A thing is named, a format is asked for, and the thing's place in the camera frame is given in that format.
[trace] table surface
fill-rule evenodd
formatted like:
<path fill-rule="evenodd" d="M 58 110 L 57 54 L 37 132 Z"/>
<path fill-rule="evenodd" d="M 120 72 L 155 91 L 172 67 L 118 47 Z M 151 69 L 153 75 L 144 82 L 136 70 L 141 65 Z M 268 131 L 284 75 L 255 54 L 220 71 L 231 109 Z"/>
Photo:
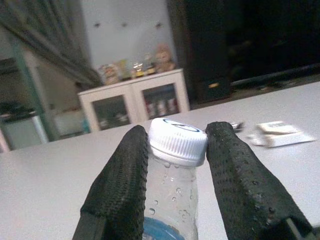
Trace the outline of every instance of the table surface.
<path fill-rule="evenodd" d="M 215 121 L 256 124 L 285 121 L 320 138 L 320 82 L 170 116 L 205 129 Z M 148 131 L 150 121 L 141 123 Z M 124 134 L 122 126 L 0 154 L 0 239 L 68 240 L 88 190 Z M 282 182 L 312 225 L 320 224 L 319 141 L 263 148 L 250 145 Z M 209 164 L 197 170 L 199 240 L 227 239 Z"/>

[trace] item inside cabinet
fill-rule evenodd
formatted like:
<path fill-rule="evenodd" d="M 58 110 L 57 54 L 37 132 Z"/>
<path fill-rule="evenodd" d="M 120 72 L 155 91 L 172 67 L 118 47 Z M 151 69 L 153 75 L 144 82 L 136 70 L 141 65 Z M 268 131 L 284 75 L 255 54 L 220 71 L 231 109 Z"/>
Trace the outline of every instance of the item inside cabinet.
<path fill-rule="evenodd" d="M 122 95 L 92 102 L 100 130 L 130 124 Z"/>
<path fill-rule="evenodd" d="M 180 112 L 173 84 L 146 89 L 142 92 L 149 119 Z"/>

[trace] toy figurine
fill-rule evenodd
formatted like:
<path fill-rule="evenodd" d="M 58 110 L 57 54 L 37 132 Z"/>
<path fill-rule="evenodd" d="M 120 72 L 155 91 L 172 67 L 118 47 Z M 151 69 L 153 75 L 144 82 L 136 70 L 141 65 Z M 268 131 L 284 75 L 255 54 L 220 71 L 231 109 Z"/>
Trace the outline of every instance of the toy figurine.
<path fill-rule="evenodd" d="M 102 80 L 105 85 L 116 84 L 120 82 L 120 71 L 114 64 L 102 65 L 99 68 Z"/>
<path fill-rule="evenodd" d="M 171 51 L 169 46 L 166 44 L 159 44 L 156 53 L 156 72 L 163 73 L 166 71 L 171 71 L 175 68 L 175 63 L 172 61 Z"/>
<path fill-rule="evenodd" d="M 145 72 L 143 71 L 143 63 L 134 63 L 133 70 L 135 71 L 136 78 L 143 77 L 145 75 Z"/>

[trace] shelf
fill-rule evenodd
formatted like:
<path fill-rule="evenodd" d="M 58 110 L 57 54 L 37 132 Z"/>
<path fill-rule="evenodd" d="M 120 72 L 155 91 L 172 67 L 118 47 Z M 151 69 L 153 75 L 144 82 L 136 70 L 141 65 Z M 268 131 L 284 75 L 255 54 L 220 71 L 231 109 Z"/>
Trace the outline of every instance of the shelf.
<path fill-rule="evenodd" d="M 123 86 L 123 85 L 134 84 L 134 83 L 138 83 L 138 82 L 149 80 L 149 79 L 161 78 L 163 76 L 180 73 L 182 71 L 183 71 L 183 69 L 179 68 L 179 69 L 166 71 L 166 72 L 162 72 L 162 73 L 156 73 L 156 74 L 152 74 L 152 75 L 148 75 L 148 76 L 142 76 L 142 77 L 138 77 L 138 78 L 135 78 L 135 79 L 132 79 L 132 80 L 121 81 L 119 83 L 115 83 L 115 84 L 111 84 L 111 85 L 95 87 L 95 88 L 92 88 L 92 89 L 89 89 L 89 90 L 86 90 L 86 91 L 82 91 L 82 92 L 78 93 L 78 95 L 81 96 L 81 95 L 90 94 L 90 93 L 94 93 L 94 92 L 98 92 L 98 91 L 103 91 L 103 90 L 106 90 L 106 89 L 112 89 L 112 88 L 120 87 L 120 86 Z"/>
<path fill-rule="evenodd" d="M 13 57 L 0 60 L 0 75 L 11 74 L 17 71 L 16 60 Z"/>

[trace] glass cabinet door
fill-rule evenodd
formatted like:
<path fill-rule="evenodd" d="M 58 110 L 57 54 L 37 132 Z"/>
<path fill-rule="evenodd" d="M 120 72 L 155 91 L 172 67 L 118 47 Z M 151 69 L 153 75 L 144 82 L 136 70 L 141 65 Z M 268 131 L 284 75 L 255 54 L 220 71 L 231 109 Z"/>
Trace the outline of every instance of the glass cabinet door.
<path fill-rule="evenodd" d="M 189 111 L 182 71 L 132 84 L 138 114 L 142 121 Z"/>
<path fill-rule="evenodd" d="M 92 132 L 139 122 L 128 85 L 104 86 L 80 93 L 79 97 Z"/>
<path fill-rule="evenodd" d="M 100 130 L 130 124 L 125 100 L 122 95 L 92 102 Z"/>
<path fill-rule="evenodd" d="M 179 113 L 174 84 L 157 86 L 142 91 L 148 119 Z"/>

